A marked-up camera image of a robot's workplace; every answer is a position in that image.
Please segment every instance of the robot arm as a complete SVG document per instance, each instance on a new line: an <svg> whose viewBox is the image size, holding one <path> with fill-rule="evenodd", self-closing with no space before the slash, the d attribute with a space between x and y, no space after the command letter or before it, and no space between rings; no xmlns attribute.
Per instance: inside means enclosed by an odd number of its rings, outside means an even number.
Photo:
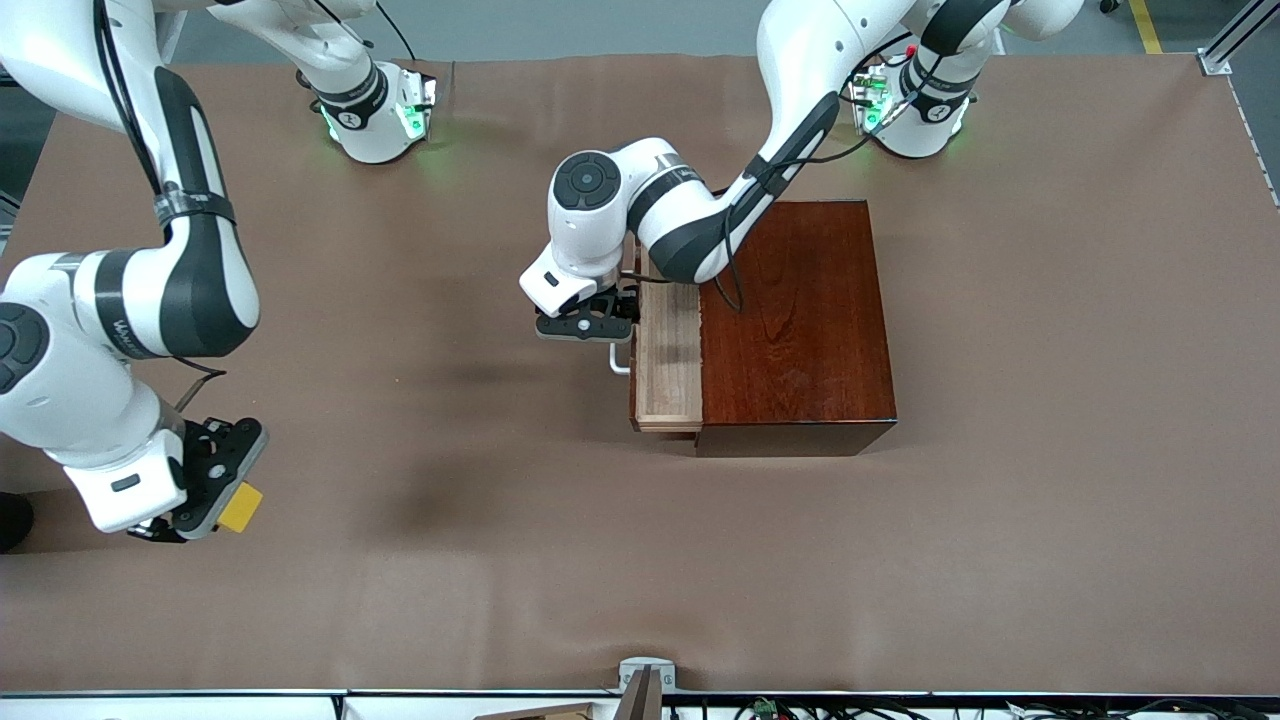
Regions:
<svg viewBox="0 0 1280 720"><path fill-rule="evenodd" d="M320 99L330 137L347 155L361 163L394 160L426 138L435 78L375 63L365 45L329 15L358 18L374 10L375 0L320 1L223 0L209 12L260 37L298 67Z"/></svg>
<svg viewBox="0 0 1280 720"><path fill-rule="evenodd" d="M1050 28L1065 24L1061 18L1068 14L1057 12L1062 5L1078 9L1079 3L1021 4L1036 6L1028 15L1042 18L1041 26ZM901 114L918 100L928 102L927 91L937 87L966 99L972 82L956 90L936 78L943 76L947 59L983 53L1009 10L1010 0L773 0L756 35L772 127L759 152L723 195L714 197L699 174L659 138L611 151L577 152L557 168L547 200L550 242L520 278L539 310L539 334L628 340L634 311L618 311L627 299L616 290L627 231L668 281L704 283L714 278L831 132L840 113L838 94L855 64L899 22L934 49L929 65L915 65L915 86L902 94ZM877 127L869 131L876 135L892 129L883 117L873 124Z"/></svg>
<svg viewBox="0 0 1280 720"><path fill-rule="evenodd" d="M1080 0L1019 0L1011 3L1007 12L998 5L996 10L1002 14L1006 29L1027 40L1043 40L1065 28L1080 4ZM855 120L864 133L872 133L887 113L901 114L899 122L879 128L874 137L886 150L902 158L934 155L960 132L973 86L996 45L995 28L988 22L974 26L959 44L940 37L934 29L963 28L968 22L963 15L980 12L980 4L977 10L969 10L968 5L950 0L932 15L931 8L916 4L902 18L902 24L920 37L915 55L872 68L868 79L878 82L854 88L854 96L864 101L854 108ZM906 111L908 106L913 111Z"/></svg>
<svg viewBox="0 0 1280 720"><path fill-rule="evenodd" d="M101 530L174 511L179 536L204 537L266 436L252 420L184 423L127 365L223 356L257 325L204 111L161 65L150 0L0 3L0 61L54 108L125 132L110 85L119 70L164 231L160 247L40 255L14 269L0 293L0 432L61 464ZM221 462L218 478L193 477L205 460Z"/></svg>

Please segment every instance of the yellow floor line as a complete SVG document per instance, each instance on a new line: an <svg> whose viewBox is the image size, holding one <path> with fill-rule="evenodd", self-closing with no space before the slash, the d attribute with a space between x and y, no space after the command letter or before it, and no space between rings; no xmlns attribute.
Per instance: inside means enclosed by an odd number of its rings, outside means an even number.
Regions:
<svg viewBox="0 0 1280 720"><path fill-rule="evenodd" d="M1156 36L1156 26L1151 24L1151 13L1147 12L1147 0L1129 0L1133 9L1133 22L1138 23L1138 35L1142 37L1142 47L1148 55L1160 55L1165 50L1160 46L1160 37Z"/></svg>

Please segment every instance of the wooden box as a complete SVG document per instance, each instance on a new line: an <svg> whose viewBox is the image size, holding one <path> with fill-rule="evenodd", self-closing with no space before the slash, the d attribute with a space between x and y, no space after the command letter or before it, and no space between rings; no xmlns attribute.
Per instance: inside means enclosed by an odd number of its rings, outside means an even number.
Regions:
<svg viewBox="0 0 1280 720"><path fill-rule="evenodd" d="M699 456L856 455L897 421L867 204L780 202L735 261L741 313L712 283L641 288L632 424Z"/></svg>

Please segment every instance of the gray floor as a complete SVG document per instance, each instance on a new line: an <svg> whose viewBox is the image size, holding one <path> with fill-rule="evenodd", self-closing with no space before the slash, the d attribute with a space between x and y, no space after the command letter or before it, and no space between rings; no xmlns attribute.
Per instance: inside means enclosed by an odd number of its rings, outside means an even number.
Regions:
<svg viewBox="0 0 1280 720"><path fill-rule="evenodd" d="M1193 51L1244 0L1148 0L1165 51ZM768 0L383 0L419 56L531 60L573 55L681 53L751 55ZM378 59L404 56L390 27L371 14L352 22ZM1110 15L1085 0L1079 17L1044 42L1006 36L1009 54L1129 54L1143 46L1128 4ZM266 44L204 12L188 15L175 63L280 63ZM1260 152L1280 168L1280 23L1231 63L1233 82ZM51 113L20 91L0 90L0 190L22 196Z"/></svg>

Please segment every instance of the table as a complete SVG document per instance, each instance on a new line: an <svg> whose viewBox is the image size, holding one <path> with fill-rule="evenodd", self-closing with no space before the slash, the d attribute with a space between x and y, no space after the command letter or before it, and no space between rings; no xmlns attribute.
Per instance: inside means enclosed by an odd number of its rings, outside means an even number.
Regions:
<svg viewBox="0 0 1280 720"><path fill-rule="evenodd" d="M945 155L804 170L790 200L870 202L900 423L854 459L700 460L631 430L602 347L535 340L516 278L575 150L660 133L739 172L754 61L434 69L435 141L387 167L292 68L180 69L264 306L189 413L269 425L266 498L152 547L37 495L0 687L593 687L666 655L709 689L1275 691L1280 217L1224 78L993 58ZM5 269L156 238L128 145L60 117Z"/></svg>

